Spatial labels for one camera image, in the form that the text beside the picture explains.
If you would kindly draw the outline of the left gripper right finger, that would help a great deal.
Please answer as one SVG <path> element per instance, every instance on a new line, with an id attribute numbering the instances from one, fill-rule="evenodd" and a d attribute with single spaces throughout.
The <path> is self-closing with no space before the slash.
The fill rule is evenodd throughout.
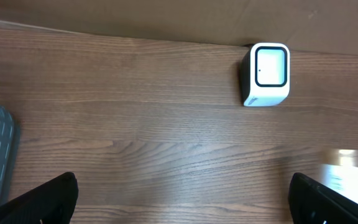
<path id="1" fill-rule="evenodd" d="M 358 204 L 300 172 L 293 174 L 288 203 L 297 224 L 358 224 Z"/>

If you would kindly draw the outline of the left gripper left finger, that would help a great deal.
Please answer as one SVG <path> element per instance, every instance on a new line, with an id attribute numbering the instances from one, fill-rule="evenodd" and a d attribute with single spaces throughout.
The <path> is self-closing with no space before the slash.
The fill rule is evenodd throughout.
<path id="1" fill-rule="evenodd" d="M 74 173 L 63 173 L 1 205 L 0 224 L 69 224 L 78 192 Z"/>

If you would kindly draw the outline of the white tube gold cap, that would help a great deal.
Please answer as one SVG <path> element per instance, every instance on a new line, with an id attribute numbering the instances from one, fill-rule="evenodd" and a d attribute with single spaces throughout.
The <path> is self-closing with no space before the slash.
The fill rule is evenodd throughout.
<path id="1" fill-rule="evenodd" d="M 358 204 L 358 150 L 325 149 L 319 179 L 323 185 Z"/>

